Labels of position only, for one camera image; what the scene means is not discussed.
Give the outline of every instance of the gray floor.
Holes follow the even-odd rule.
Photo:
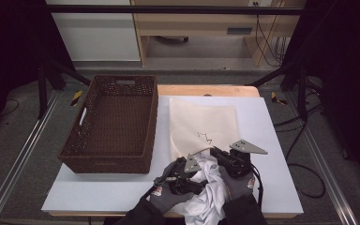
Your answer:
[[[254,67],[242,38],[191,37],[189,43],[181,40],[153,38],[150,43],[147,65],[138,67],[131,64],[116,65],[114,68],[81,67],[85,77],[94,74],[156,74],[159,83],[202,83],[202,84],[244,84],[251,83],[274,69],[263,65]],[[79,110],[70,106],[73,95],[78,90],[86,91],[84,85],[65,77],[67,87],[59,93],[52,116],[38,137],[37,144],[25,164],[22,174],[7,199],[0,214],[0,224],[86,224],[85,217],[52,217],[41,212],[46,192],[52,185],[61,165],[57,155],[67,138],[75,114]],[[278,84],[281,77],[260,87],[273,124],[295,116],[291,105],[272,102],[271,93],[279,99],[295,96],[294,92],[282,93]],[[19,102],[12,113],[0,117],[0,186],[4,182],[12,164],[19,155],[38,116],[38,84],[31,82],[13,90],[9,97]],[[315,95],[308,98],[309,108],[320,103]],[[7,102],[3,111],[10,112],[16,107],[14,101]],[[297,123],[277,130],[298,127]],[[342,157],[341,144],[330,127],[324,112],[310,115],[307,123],[324,159],[334,174],[342,193],[360,224],[360,167],[357,162]],[[279,132],[278,139],[284,154],[287,153],[299,129]],[[301,136],[290,154],[289,162],[298,163],[314,171],[318,167],[310,154],[307,139]],[[322,190],[320,181],[306,170],[290,168],[295,185],[308,194],[318,194]],[[292,219],[270,219],[270,224],[342,224],[333,196],[328,192],[320,199],[311,199],[301,194],[300,201],[305,213]],[[93,218],[93,224],[100,224],[102,218]]]

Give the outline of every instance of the gray glove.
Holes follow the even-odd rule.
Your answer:
[[[253,193],[253,172],[250,172],[243,177],[233,178],[229,176],[226,169],[222,166],[218,168],[218,171],[220,172],[221,178],[227,186],[230,200],[235,200],[243,195],[250,195]]]
[[[163,174],[168,173],[173,164],[174,162],[169,164],[169,166],[167,166],[163,171]],[[194,193],[192,192],[183,195],[172,194],[168,182],[165,182],[162,186],[157,187],[157,189],[151,193],[149,201],[157,209],[159,209],[162,214],[164,214],[175,205],[190,200],[192,196],[194,196]]]

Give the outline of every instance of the brown wicker basket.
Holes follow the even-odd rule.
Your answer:
[[[58,158],[75,173],[149,173],[155,76],[96,76]]]

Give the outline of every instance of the white table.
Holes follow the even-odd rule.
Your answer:
[[[236,107],[241,138],[268,151],[251,156],[264,187],[262,212],[267,218],[292,218],[303,213],[288,166],[280,148],[264,99],[261,97],[160,96],[157,133],[149,174],[76,174],[65,164],[54,181],[42,211],[53,216],[124,215],[161,176],[171,162],[169,150],[169,99],[179,98],[201,105]],[[258,184],[254,195],[257,199]]]

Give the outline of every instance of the wire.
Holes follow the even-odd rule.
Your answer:
[[[312,107],[311,109],[307,110],[307,113],[309,114],[313,114],[316,112],[317,109],[321,108],[322,104],[318,104],[314,107]],[[274,128],[278,128],[278,127],[281,127],[281,126],[284,126],[284,125],[287,125],[287,124],[290,124],[290,123],[293,123],[294,121],[297,121],[298,119],[300,119],[301,116],[298,115],[292,119],[289,119],[289,120],[286,120],[284,122],[280,122],[280,123],[277,123],[277,124],[274,124]]]
[[[310,169],[307,166],[303,166],[303,165],[300,165],[300,164],[297,164],[297,163],[288,163],[288,166],[300,167],[300,168],[303,168],[303,169],[313,173],[315,176],[317,176],[318,179],[320,179],[320,182],[321,182],[321,185],[322,185],[322,192],[320,194],[318,194],[318,195],[307,194],[302,189],[296,187],[297,191],[299,191],[300,193],[302,193],[303,195],[305,195],[305,196],[307,196],[307,197],[309,197],[311,199],[320,199],[321,197],[323,197],[323,195],[326,192],[326,185],[325,185],[323,179],[320,177],[320,175],[317,172],[313,171],[312,169]]]
[[[320,94],[318,94],[314,89],[309,89],[309,88],[308,88],[308,91],[309,91],[309,93],[306,95],[306,98],[309,97],[309,96],[311,96],[311,95],[314,95],[314,96],[316,96],[316,97],[319,97],[319,96],[320,96]]]
[[[285,160],[288,161],[289,155],[291,154],[291,151],[294,148],[294,145],[297,143],[297,141],[299,140],[300,136],[303,133],[303,130],[306,128],[307,122],[305,122],[302,126],[302,129],[300,130],[300,132],[297,134],[296,138],[293,140],[291,147],[288,150],[288,153],[286,154]]]
[[[16,99],[8,99],[7,101],[15,101],[17,104],[16,104],[16,106],[14,107],[13,110],[11,110],[10,112],[0,114],[0,116],[5,116],[5,115],[8,115],[8,114],[11,114],[11,113],[15,112],[17,110],[17,108],[19,107],[19,105],[20,105],[20,102],[18,100],[16,100]]]
[[[271,63],[268,62],[265,53],[263,52],[259,41],[257,39],[257,30],[260,30],[260,32],[262,33],[262,37],[265,40],[266,46],[268,47],[268,49],[270,50],[271,54],[273,55],[274,59],[278,62],[278,65],[272,65]],[[268,38],[265,36],[264,31],[262,30],[262,27],[260,25],[260,20],[259,20],[259,15],[256,15],[256,29],[255,29],[255,40],[256,40],[256,44],[257,47],[259,48],[260,52],[262,53],[262,57],[264,58],[265,62],[272,67],[280,67],[282,65],[283,62],[283,58],[285,56],[285,46],[286,46],[286,38],[282,39],[282,46],[280,48],[280,53],[278,53],[278,43],[279,43],[279,37],[277,37],[277,41],[276,41],[276,53],[273,52],[273,50],[271,49],[271,44],[268,41]]]
[[[264,52],[262,50],[262,47],[260,47],[259,40],[257,39],[257,30],[258,30],[258,28],[260,28],[260,30],[262,32],[262,35],[263,35],[265,41],[267,42],[267,46],[271,51],[270,45],[268,44],[268,40],[265,38],[264,32],[263,32],[262,28],[260,27],[259,15],[256,15],[256,30],[255,30],[256,35],[255,35],[255,40],[256,40],[257,47],[259,48],[260,52],[262,52],[262,57],[264,58],[265,62],[269,66],[271,66],[271,67],[280,67],[280,65],[272,65],[271,63],[268,62],[267,58],[265,57],[265,54],[264,54]]]
[[[260,172],[259,170],[253,165],[251,164],[251,167],[253,168],[252,172],[253,174],[257,177],[257,180],[259,181],[259,187],[258,187],[258,190],[259,190],[259,199],[258,199],[258,205],[260,207],[260,209],[262,209],[262,203],[263,203],[263,193],[264,193],[264,187],[263,187],[263,182],[262,182],[262,179],[260,177]]]
[[[314,90],[322,90],[323,87],[316,82],[312,81],[309,76],[306,77],[307,85],[310,86]]]
[[[301,128],[302,126],[303,126],[303,125],[300,125],[299,127],[295,127],[295,128],[291,128],[291,129],[276,130],[276,133],[294,131],[294,130],[297,130],[297,129]]]

